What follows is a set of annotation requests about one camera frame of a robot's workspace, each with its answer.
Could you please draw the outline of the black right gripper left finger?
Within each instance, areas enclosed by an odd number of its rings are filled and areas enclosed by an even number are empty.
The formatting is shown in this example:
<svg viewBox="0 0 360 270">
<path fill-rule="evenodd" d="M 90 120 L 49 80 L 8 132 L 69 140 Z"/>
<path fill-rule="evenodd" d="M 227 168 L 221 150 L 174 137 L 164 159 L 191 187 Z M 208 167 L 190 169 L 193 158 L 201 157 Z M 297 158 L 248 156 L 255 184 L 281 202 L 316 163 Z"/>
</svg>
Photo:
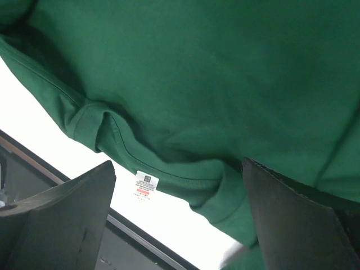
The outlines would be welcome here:
<svg viewBox="0 0 360 270">
<path fill-rule="evenodd" d="M 106 161 L 1 208 L 1 269 L 94 269 L 116 181 Z"/>
</svg>

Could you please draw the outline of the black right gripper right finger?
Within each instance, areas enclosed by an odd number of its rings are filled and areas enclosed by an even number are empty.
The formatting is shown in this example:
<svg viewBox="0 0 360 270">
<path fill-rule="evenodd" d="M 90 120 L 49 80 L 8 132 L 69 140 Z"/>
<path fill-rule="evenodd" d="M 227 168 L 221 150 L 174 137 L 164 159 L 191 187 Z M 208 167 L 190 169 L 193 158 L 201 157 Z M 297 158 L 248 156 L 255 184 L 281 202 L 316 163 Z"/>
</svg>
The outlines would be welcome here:
<svg viewBox="0 0 360 270">
<path fill-rule="evenodd" d="M 359 269 L 359 203 L 253 159 L 242 177 L 266 269 Z"/>
</svg>

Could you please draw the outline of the dark green t shirt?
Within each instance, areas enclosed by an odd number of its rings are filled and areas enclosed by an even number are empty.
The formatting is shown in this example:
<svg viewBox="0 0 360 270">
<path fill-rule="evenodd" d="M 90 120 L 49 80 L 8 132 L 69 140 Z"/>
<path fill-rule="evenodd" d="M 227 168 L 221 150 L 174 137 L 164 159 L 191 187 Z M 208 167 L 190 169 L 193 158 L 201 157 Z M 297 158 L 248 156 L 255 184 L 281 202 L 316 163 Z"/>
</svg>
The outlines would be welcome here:
<svg viewBox="0 0 360 270">
<path fill-rule="evenodd" d="M 251 158 L 359 201 L 358 1 L 2 1 L 1 58 L 62 132 L 263 269 Z"/>
</svg>

